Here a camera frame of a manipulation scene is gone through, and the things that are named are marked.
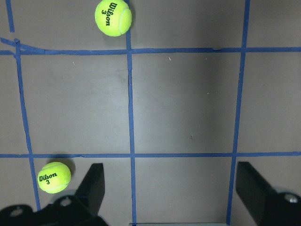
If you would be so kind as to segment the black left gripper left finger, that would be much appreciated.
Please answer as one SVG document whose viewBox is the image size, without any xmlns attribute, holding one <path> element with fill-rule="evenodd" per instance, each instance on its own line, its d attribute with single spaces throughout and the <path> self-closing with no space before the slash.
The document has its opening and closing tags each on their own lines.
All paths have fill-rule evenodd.
<svg viewBox="0 0 301 226">
<path fill-rule="evenodd" d="M 104 198 L 104 168 L 102 163 L 93 163 L 90 166 L 75 195 L 92 215 L 98 215 Z"/>
</svg>

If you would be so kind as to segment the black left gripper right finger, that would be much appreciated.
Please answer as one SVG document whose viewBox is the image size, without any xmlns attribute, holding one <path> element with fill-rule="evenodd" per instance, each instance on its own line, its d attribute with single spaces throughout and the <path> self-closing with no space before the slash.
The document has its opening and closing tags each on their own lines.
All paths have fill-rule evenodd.
<svg viewBox="0 0 301 226">
<path fill-rule="evenodd" d="M 236 192 L 254 221 L 266 221 L 274 212 L 279 193 L 247 161 L 239 161 Z"/>
</svg>

